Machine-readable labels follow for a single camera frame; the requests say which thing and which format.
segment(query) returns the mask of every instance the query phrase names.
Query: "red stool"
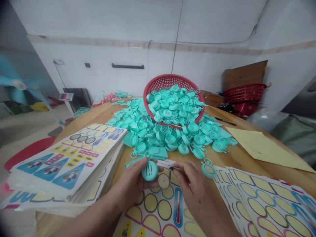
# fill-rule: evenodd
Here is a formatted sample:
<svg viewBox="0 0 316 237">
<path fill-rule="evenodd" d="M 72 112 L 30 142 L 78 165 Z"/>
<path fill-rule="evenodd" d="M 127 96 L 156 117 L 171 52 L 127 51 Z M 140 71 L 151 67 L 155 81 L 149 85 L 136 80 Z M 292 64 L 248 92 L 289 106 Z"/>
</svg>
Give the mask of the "red stool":
<svg viewBox="0 0 316 237">
<path fill-rule="evenodd" d="M 21 161 L 24 161 L 24 160 L 30 158 L 31 156 L 34 156 L 37 153 L 40 153 L 41 151 L 44 151 L 45 149 L 49 148 L 53 144 L 55 139 L 56 139 L 56 137 L 48 137 L 48 138 L 44 138 L 42 140 L 39 140 L 37 142 L 34 142 L 33 144 L 31 144 L 28 147 L 21 150 L 19 153 L 12 156 L 4 164 L 4 168 L 10 172 L 11 168 L 13 166 L 15 166 L 16 164 L 18 164 Z"/>
</svg>

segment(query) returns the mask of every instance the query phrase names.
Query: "red plastic basket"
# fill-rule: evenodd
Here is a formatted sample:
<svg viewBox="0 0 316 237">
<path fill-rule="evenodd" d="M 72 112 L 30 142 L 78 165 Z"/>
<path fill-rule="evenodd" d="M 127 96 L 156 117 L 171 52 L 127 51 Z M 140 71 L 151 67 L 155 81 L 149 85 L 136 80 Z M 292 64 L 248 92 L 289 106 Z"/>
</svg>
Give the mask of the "red plastic basket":
<svg viewBox="0 0 316 237">
<path fill-rule="evenodd" d="M 148 114 L 151 116 L 152 119 L 154 119 L 154 115 L 149 110 L 148 103 L 146 100 L 146 96 L 148 94 L 151 94 L 153 91 L 159 91 L 163 88 L 170 89 L 174 84 L 177 84 L 180 88 L 186 88 L 188 91 L 196 91 L 199 88 L 189 79 L 179 76 L 176 74 L 163 74 L 160 76 L 155 77 L 150 82 L 148 82 L 147 86 L 144 90 L 143 100 L 144 105 L 146 107 L 146 110 Z M 199 96 L 199 101 L 204 102 L 203 94 L 200 92 L 197 94 Z M 195 123 L 199 122 L 204 114 L 204 110 L 200 111 L 199 116 L 195 119 Z M 172 126 L 173 129 L 179 129 L 178 126 Z"/>
<path fill-rule="evenodd" d="M 239 103 L 239 102 L 260 102 L 264 89 L 267 87 L 265 84 L 247 84 L 231 88 L 223 92 L 225 102 Z"/>
</svg>

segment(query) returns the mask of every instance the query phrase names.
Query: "hand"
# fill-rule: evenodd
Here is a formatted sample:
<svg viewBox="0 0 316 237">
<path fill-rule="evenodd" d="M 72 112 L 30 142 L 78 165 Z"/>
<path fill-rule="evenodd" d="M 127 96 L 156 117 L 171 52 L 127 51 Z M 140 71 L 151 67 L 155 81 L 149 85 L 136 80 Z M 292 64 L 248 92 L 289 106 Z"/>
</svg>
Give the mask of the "hand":
<svg viewBox="0 0 316 237">
<path fill-rule="evenodd" d="M 120 180 L 109 191 L 109 195 L 113 197 L 120 211 L 124 211 L 132 206 L 143 189 L 158 188 L 158 181 L 146 182 L 142 177 L 142 169 L 145 168 L 148 158 L 145 157 L 131 164 L 125 171 Z M 164 170 L 163 167 L 158 167 L 159 172 Z"/>
</svg>

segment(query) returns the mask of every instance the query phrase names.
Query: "round wooden table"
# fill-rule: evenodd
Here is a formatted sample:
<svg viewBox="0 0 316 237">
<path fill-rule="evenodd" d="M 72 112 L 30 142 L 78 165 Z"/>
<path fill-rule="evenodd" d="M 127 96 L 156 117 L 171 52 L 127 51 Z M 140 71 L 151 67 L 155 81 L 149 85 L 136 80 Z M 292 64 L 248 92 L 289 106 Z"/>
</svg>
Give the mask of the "round wooden table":
<svg viewBox="0 0 316 237">
<path fill-rule="evenodd" d="M 92 124 L 92 123 L 100 123 L 105 124 L 109 119 L 111 119 L 114 115 L 114 112 L 119 111 L 121 108 L 125 108 L 126 106 L 115 105 L 113 106 L 111 103 L 102 104 L 96 108 L 91 109 L 80 117 L 76 118 L 73 122 L 71 122 L 56 138 L 55 143 L 61 141 L 67 136 L 79 131 L 80 129 Z M 205 109 L 205 113 L 209 114 L 212 117 L 218 117 L 232 123 L 237 124 L 237 126 L 230 125 L 228 123 L 222 122 L 222 128 L 225 127 L 234 127 L 238 129 L 244 129 L 249 131 L 261 131 L 269 137 L 271 140 L 275 141 L 280 147 L 289 151 L 294 156 L 298 157 L 294 152 L 292 152 L 289 148 L 287 148 L 284 144 L 282 144 L 277 139 L 273 138 L 271 135 L 267 134 L 261 129 L 256 128 L 254 125 L 248 123 L 245 120 L 242 120 L 232 114 L 219 110 L 217 108 L 208 106 Z M 264 175 L 270 178 L 282 179 L 292 185 L 297 185 L 303 188 L 306 192 L 316 198 L 316 174 L 310 173 L 302 170 L 292 169 L 289 167 L 279 166 L 272 163 L 255 160 L 252 158 L 243 147 L 238 144 L 237 146 L 231 146 L 230 152 L 228 153 L 217 153 L 215 152 L 211 146 L 207 146 L 207 154 L 206 157 L 209 158 L 213 165 L 225 167 L 231 166 L 237 169 L 241 169 L 253 174 Z M 133 152 L 133 149 L 130 147 L 125 147 L 123 154 L 118 163 L 118 167 L 116 169 L 115 175 L 113 177 L 111 187 L 119 180 L 122 173 L 124 172 L 124 164 L 131 161 L 130 154 Z M 184 156 L 181 155 L 178 151 L 168 152 L 169 159 L 174 161 L 194 161 L 198 166 L 201 165 L 200 160 L 197 159 L 192 153 Z M 223 215 L 227 215 L 227 220 L 231 222 L 230 226 L 235 228 L 233 221 L 229 215 L 229 212 L 225 206 L 224 201 L 222 200 L 220 193 L 212 180 L 209 180 L 209 184 L 211 189 L 214 191 L 214 198 L 217 199 L 218 205 L 220 206 Z M 37 223 L 37 236 L 40 237 L 48 237 L 60 229 L 63 225 L 65 225 L 71 218 L 62 217 L 52 214 L 46 214 L 41 212 L 36 212 L 36 223 Z M 112 236 L 118 218 L 114 221 L 112 227 L 106 234 L 106 236 Z"/>
</svg>

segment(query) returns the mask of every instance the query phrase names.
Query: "pile of turquoise plastic parts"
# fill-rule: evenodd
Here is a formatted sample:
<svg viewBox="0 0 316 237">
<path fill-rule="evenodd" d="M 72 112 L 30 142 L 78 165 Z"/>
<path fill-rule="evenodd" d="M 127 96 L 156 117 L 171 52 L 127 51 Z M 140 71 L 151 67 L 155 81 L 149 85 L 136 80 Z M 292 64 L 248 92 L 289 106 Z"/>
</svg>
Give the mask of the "pile of turquoise plastic parts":
<svg viewBox="0 0 316 237">
<path fill-rule="evenodd" d="M 212 145 L 216 152 L 229 151 L 227 146 L 236 145 L 237 141 L 231 137 L 221 137 L 222 133 L 219 132 L 221 128 L 218 126 L 220 124 L 215 118 L 204 114 L 197 124 L 194 123 L 201 108 L 204 109 L 204 104 L 198 100 L 194 91 L 190 93 L 182 89 L 178 91 L 162 89 L 153 92 L 152 98 L 147 96 L 146 99 L 150 102 L 149 108 L 155 115 L 156 121 L 148 114 L 142 98 L 132 98 L 126 103 L 123 102 L 128 108 L 115 112 L 114 118 L 106 125 L 128 130 L 122 143 L 134 147 L 131 158 L 147 155 L 155 159 L 166 159 L 167 151 L 178 149 L 183 155 L 191 151 L 197 158 L 204 159 L 207 145 Z M 179 124 L 182 129 L 172 129 L 171 125 L 162 126 L 157 123 L 160 121 Z"/>
</svg>

